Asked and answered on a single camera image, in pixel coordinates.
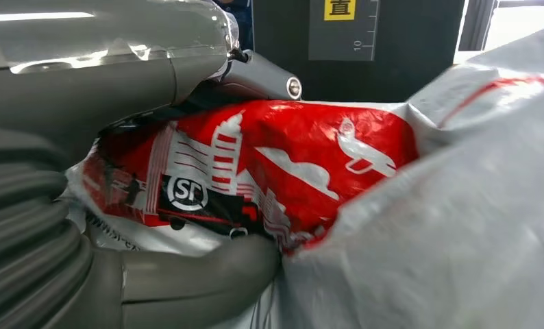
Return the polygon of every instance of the black label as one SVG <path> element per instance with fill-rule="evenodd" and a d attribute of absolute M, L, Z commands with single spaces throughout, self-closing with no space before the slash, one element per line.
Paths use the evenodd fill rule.
<path fill-rule="evenodd" d="M 229 236 L 267 235 L 255 203 L 247 202 L 241 195 L 213 191 L 186 178 L 162 175 L 158 213 L 174 230 L 183 228 L 185 221 L 191 221 Z"/>

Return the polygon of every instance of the black panel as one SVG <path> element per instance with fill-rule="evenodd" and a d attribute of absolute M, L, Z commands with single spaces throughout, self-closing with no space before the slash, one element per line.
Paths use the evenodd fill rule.
<path fill-rule="evenodd" d="M 256 51 L 298 75 L 304 99 L 404 101 L 452 65 L 464 0 L 381 0 L 372 62 L 309 61 L 310 1 L 254 1 Z"/>

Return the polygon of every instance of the bright light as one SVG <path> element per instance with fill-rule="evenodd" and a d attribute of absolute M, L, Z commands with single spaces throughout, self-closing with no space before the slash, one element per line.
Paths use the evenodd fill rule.
<path fill-rule="evenodd" d="M 542 29 L 544 6 L 498 8 L 492 15 L 484 50 L 498 48 Z"/>
<path fill-rule="evenodd" d="M 37 61 L 33 61 L 33 62 L 27 62 L 27 63 L 23 63 L 23 64 L 19 64 L 19 65 L 16 65 L 16 66 L 12 66 L 10 67 L 10 71 L 13 73 L 13 74 L 18 74 L 20 73 L 23 69 L 29 67 L 29 66 L 33 66 L 33 65 L 38 65 L 38 64 L 44 64 L 44 65 L 48 65 L 48 64 L 56 64 L 56 63 L 68 63 L 70 64 L 74 69 L 80 69 L 80 68 L 83 68 L 83 67 L 91 67 L 91 66 L 98 66 L 101 64 L 101 59 L 103 57 L 105 57 L 106 55 L 108 55 L 108 50 L 103 50 L 103 51 L 97 51 L 97 52 L 94 52 L 90 55 L 87 55 L 87 56 L 82 56 L 81 58 L 78 58 L 78 57 L 65 57 L 65 58 L 53 58 L 51 60 L 37 60 Z"/>
<path fill-rule="evenodd" d="M 131 51 L 133 51 L 133 53 L 137 55 L 137 57 L 139 57 L 140 60 L 149 60 L 149 54 L 151 53 L 151 48 L 148 48 L 146 45 L 136 45 L 136 46 L 129 45 L 129 48 L 131 48 Z"/>
<path fill-rule="evenodd" d="M 35 19 L 84 19 L 94 17 L 87 12 L 36 12 L 32 14 L 0 14 L 0 22 L 29 21 Z"/>

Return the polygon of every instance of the yellow sign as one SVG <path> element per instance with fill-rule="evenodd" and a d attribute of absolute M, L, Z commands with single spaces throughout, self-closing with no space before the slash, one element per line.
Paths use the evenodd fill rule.
<path fill-rule="evenodd" d="M 353 21 L 357 0 L 325 0 L 325 21 Z"/>

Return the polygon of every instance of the window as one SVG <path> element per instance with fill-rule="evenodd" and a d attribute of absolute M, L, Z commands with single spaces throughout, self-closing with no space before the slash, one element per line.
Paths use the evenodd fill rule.
<path fill-rule="evenodd" d="M 493 49 L 544 29 L 544 0 L 469 0 L 458 50 Z"/>

